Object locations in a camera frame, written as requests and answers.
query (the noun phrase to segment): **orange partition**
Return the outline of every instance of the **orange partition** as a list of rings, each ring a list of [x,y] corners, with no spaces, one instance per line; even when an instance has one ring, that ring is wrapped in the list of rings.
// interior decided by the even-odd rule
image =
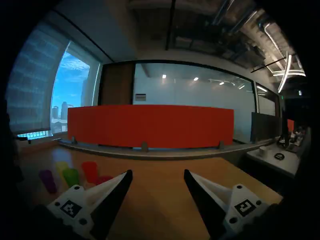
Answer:
[[[68,138],[107,146],[203,148],[232,144],[233,110],[175,105],[68,109]]]
[[[293,120],[288,119],[288,130],[289,130],[289,132],[293,132],[293,130],[294,130],[294,121]]]

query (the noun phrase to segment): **sky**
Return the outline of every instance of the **sky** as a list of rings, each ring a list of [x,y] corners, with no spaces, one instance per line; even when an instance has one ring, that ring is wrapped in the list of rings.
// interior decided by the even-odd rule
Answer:
[[[74,107],[81,105],[82,83],[87,79],[90,66],[66,52],[61,60],[54,82],[52,107],[58,106],[61,113],[63,102]]]

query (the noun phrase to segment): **white mug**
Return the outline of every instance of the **white mug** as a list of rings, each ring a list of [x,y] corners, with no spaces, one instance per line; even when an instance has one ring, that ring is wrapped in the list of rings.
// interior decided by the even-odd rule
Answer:
[[[267,152],[268,152],[268,149],[267,147],[260,147],[259,148],[259,155],[262,156],[262,157],[266,157],[267,156]]]

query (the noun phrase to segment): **green cup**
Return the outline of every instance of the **green cup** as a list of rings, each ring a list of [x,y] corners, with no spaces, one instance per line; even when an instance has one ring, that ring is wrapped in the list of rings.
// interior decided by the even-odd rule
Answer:
[[[76,169],[66,168],[62,171],[62,174],[69,188],[71,188],[73,185],[79,185],[79,174]]]

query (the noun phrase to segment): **table surface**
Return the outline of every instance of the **table surface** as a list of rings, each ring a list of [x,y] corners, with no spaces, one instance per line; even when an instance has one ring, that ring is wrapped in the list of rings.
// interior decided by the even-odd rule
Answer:
[[[293,152],[288,152],[283,148],[278,147],[276,144],[267,146],[267,149],[267,155],[264,157],[260,156],[259,149],[247,152],[247,156],[253,160],[266,164],[287,176],[294,177],[300,164],[298,156]],[[278,160],[274,158],[276,153],[282,153],[284,159]]]
[[[231,188],[241,183],[265,202],[279,203],[282,197],[223,158],[195,160],[132,160],[108,158],[61,146],[25,154],[20,167],[25,180],[18,189],[30,207],[49,204],[68,189],[56,169],[58,161],[68,162],[80,175],[85,189],[92,187],[84,180],[81,163],[94,161],[100,175],[117,176],[128,169],[133,181],[110,229],[108,239],[209,239],[206,227],[184,182],[184,169],[189,169],[213,182]],[[53,172],[58,193],[48,194],[38,178],[40,170]]]

